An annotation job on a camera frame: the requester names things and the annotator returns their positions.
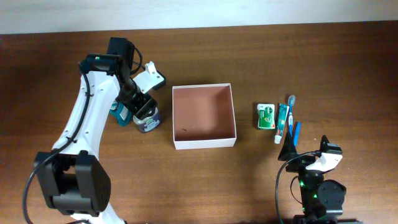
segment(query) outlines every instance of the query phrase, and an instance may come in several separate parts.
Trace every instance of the green toothpaste box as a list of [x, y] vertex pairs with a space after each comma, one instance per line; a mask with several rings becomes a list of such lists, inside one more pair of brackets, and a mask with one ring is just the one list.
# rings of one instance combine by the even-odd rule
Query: green toothpaste box
[[257, 129], [275, 129], [274, 111], [275, 105], [273, 104], [259, 103], [257, 105], [257, 114], [259, 115]]

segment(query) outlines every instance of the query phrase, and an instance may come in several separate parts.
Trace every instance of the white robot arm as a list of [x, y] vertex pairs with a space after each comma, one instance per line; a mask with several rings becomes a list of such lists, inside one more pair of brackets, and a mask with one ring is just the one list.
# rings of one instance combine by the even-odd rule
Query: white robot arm
[[[135, 116], [147, 116], [157, 105], [147, 92], [165, 83], [153, 62], [133, 80], [130, 78], [134, 50], [126, 39], [111, 38], [106, 55], [88, 55], [80, 64], [80, 90], [68, 123], [53, 151], [38, 153], [35, 171], [25, 188], [27, 223], [32, 223], [26, 210], [27, 189], [35, 173], [48, 207], [92, 224], [126, 223], [109, 203], [111, 182], [99, 163], [101, 136], [115, 99]], [[65, 173], [72, 166], [75, 173]]]

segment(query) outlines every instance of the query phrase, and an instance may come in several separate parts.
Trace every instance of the blue bottle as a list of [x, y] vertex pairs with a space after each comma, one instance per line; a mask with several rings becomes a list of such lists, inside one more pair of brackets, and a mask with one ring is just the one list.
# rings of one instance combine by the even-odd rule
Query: blue bottle
[[127, 126], [132, 119], [132, 113], [122, 103], [114, 101], [109, 111], [115, 116], [120, 126]]

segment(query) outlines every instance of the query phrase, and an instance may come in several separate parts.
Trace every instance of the toothpaste tube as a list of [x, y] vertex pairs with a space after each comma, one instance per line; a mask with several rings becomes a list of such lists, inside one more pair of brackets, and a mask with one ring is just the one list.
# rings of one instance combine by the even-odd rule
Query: toothpaste tube
[[289, 111], [289, 106], [279, 103], [279, 115], [278, 115], [278, 125], [275, 135], [275, 144], [279, 144], [280, 140], [282, 140], [288, 111]]

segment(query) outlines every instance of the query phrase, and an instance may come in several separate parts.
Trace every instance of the white box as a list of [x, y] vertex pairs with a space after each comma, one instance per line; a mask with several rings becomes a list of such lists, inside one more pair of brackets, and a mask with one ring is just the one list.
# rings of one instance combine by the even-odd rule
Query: white box
[[231, 84], [173, 86], [176, 149], [232, 147], [236, 123]]

